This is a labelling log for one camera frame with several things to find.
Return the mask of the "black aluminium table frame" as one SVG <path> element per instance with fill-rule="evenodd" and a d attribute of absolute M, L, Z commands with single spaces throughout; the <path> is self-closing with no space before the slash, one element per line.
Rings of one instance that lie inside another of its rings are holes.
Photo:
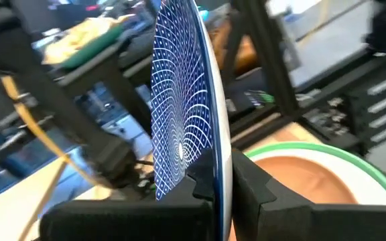
<path fill-rule="evenodd" d="M 299 105 L 289 72 L 280 53 L 279 42 L 273 35 L 275 28 L 266 10 L 265 1 L 234 0 L 235 6 L 246 18 L 249 28 L 247 33 L 252 39 L 259 63 L 265 68 L 267 83 L 274 94 L 275 103 L 270 107 L 270 113 L 277 113 L 279 116 L 234 141 L 233 146 L 241 150 L 253 146 L 261 139 L 297 121 L 310 110 L 359 85 L 372 74 L 386 67 L 386 55 L 377 57 L 372 54 L 371 50 L 363 50 L 360 56 L 362 62 L 356 68 L 347 70 L 343 66 L 322 79 L 317 79 L 318 84 L 323 84 L 322 91 L 311 101 Z"/>

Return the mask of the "black drawer cabinet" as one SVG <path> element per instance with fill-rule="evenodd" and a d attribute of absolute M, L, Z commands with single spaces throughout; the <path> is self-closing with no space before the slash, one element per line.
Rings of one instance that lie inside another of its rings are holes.
<path fill-rule="evenodd" d="M 367 151 L 386 141 L 386 70 L 347 93 L 346 111 L 351 133 Z"/>

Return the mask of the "blue patterned plate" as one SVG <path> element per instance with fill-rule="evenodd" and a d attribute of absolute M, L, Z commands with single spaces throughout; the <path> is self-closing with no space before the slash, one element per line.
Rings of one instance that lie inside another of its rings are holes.
<path fill-rule="evenodd" d="M 153 41 L 151 130 L 157 199 L 165 197 L 210 151 L 216 241 L 229 241 L 232 157 L 222 80 L 194 0 L 162 0 Z"/>

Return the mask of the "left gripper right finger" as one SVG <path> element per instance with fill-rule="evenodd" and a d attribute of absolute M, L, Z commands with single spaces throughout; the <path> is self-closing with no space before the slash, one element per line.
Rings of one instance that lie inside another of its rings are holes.
<path fill-rule="evenodd" d="M 233 241 L 386 241 L 386 205 L 316 204 L 232 152 Z"/>

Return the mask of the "brown wooden plate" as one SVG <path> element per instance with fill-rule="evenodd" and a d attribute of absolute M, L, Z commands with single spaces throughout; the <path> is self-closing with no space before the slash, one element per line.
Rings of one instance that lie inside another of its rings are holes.
<path fill-rule="evenodd" d="M 266 157 L 255 162 L 278 182 L 316 204 L 357 204 L 352 191 L 323 165 L 300 157 Z"/>

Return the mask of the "green plate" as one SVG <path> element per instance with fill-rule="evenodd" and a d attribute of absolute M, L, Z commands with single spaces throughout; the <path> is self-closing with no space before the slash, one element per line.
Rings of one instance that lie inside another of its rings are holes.
<path fill-rule="evenodd" d="M 342 149 L 309 142 L 281 142 L 264 145 L 246 152 L 252 161 L 266 157 L 310 157 L 313 162 L 323 164 L 335 171 L 354 191 L 354 197 L 367 205 L 386 205 L 386 176 L 365 160 Z"/>

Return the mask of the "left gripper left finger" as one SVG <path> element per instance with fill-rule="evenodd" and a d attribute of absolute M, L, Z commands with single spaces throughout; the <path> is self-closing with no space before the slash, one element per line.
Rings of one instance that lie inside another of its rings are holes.
<path fill-rule="evenodd" d="M 205 149 L 159 201 L 76 200 L 40 221 L 40 241 L 217 241 L 214 158 Z"/>

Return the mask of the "green edged board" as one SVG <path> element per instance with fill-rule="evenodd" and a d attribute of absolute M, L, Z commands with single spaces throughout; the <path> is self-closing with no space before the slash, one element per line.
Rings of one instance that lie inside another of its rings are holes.
<path fill-rule="evenodd" d="M 97 55 L 124 31 L 122 22 L 129 15 L 90 17 L 68 29 L 59 40 L 46 46 L 42 64 L 76 68 Z"/>

